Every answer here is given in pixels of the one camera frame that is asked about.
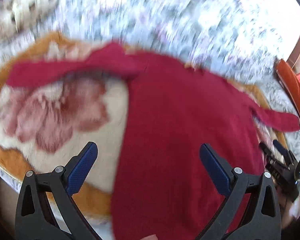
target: black device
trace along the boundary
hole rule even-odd
[[[267,161],[266,169],[275,178],[282,193],[294,202],[300,190],[300,161],[297,162],[294,154],[285,149],[277,140],[273,141],[273,145],[283,155],[285,164],[275,158],[265,143],[261,142],[259,145]]]
[[[72,157],[66,166],[58,166],[51,173],[26,173],[16,210],[17,240],[101,240],[71,197],[79,192],[97,155],[97,145],[88,142],[79,155]],[[280,209],[271,175],[268,172],[261,176],[250,175],[245,174],[241,168],[232,168],[209,144],[201,146],[200,159],[225,200],[195,239],[279,240]],[[46,192],[52,192],[71,234],[59,228]],[[251,193],[250,201],[240,225],[233,232],[227,233],[243,196],[247,193]]]

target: garment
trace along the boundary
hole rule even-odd
[[[126,55],[114,43],[83,62],[18,63],[7,84],[37,87],[91,69],[125,78],[129,90],[112,198],[117,240],[194,239],[223,201],[200,162],[200,145],[209,143],[231,166],[259,175],[264,166],[252,116],[277,130],[300,129],[298,117],[260,108],[219,76],[186,70],[168,56]]]

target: silver screw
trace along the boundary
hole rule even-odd
[[[237,174],[241,174],[242,173],[242,169],[239,167],[234,168],[234,172]]]
[[[31,177],[33,175],[33,171],[27,171],[26,176]]]
[[[60,173],[60,172],[63,171],[63,167],[62,167],[62,166],[58,166],[57,168],[55,168],[55,171],[56,171],[57,173]]]
[[[264,173],[264,175],[265,175],[268,179],[271,178],[270,172],[267,172],[267,171],[266,171],[266,172]]]

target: red shirt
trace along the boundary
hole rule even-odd
[[[126,55],[114,43],[84,62],[18,63],[7,84],[37,87],[69,71],[91,69],[119,75],[129,87],[112,198],[116,240],[152,234],[159,240],[194,239],[224,199],[200,161],[201,144],[209,143],[232,167],[260,175],[264,166],[252,116],[277,130],[300,129],[295,115],[260,108],[217,75],[186,70],[178,60],[154,53]]]

